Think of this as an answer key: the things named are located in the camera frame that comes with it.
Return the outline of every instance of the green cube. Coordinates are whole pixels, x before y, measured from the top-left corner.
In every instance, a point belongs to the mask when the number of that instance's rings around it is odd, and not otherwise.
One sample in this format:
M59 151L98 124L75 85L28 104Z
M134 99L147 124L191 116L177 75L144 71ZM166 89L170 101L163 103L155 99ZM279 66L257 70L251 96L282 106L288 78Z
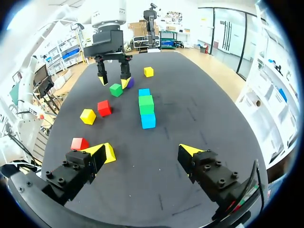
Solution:
M110 92L113 96L119 97L121 94L123 94L123 88L120 84L113 84L110 87Z
M138 103L141 115L154 113L154 101L152 95L138 97Z

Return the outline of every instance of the white shelving unit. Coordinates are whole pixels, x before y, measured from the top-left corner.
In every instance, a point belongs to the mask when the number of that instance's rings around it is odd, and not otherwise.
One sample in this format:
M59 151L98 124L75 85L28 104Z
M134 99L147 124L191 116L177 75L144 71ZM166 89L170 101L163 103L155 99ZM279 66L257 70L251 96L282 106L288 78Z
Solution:
M276 31L264 25L256 5L260 34L269 34L282 41ZM256 54L245 86L236 105L246 118L260 145L266 168L277 164L296 146L300 105L288 79L275 66L261 56L263 50L256 46Z
M55 44L49 43L48 46L51 46L50 48L46 47L46 54L48 57L51 57L52 60L47 63L49 74L55 74L58 73L61 70L66 70L68 67L82 62L82 58L78 58L79 52L68 56L67 58L63 59L63 56L73 50L76 50L77 48L83 50L82 47L79 46L78 41L80 41L80 45L82 45L83 37L78 32L75 33L74 30L69 31L63 38L57 40Z

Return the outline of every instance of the door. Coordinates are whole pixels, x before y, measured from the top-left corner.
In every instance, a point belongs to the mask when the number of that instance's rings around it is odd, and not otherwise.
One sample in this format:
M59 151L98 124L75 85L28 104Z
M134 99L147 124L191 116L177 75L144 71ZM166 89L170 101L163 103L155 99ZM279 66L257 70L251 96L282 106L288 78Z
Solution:
M212 55L229 68L237 71L244 38L245 14L230 9L215 9Z

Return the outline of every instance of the blue cube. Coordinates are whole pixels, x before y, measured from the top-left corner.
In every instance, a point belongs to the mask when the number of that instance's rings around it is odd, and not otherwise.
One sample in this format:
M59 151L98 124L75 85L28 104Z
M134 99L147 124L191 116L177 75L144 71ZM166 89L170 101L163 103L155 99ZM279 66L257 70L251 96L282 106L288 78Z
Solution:
M141 115L141 119L143 129L154 128L156 126L156 118L154 113Z
M150 95L150 89L139 89L138 90L138 96L149 96Z

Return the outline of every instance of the white cabinet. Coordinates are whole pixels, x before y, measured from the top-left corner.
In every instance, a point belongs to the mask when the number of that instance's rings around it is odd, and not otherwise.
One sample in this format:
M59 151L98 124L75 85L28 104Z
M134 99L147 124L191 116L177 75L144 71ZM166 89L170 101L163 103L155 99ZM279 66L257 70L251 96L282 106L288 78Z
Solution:
M260 33L267 29L260 21ZM268 59L260 55L262 46L257 42L253 64L236 105L254 132L269 169L296 146L300 105L287 76L280 74Z

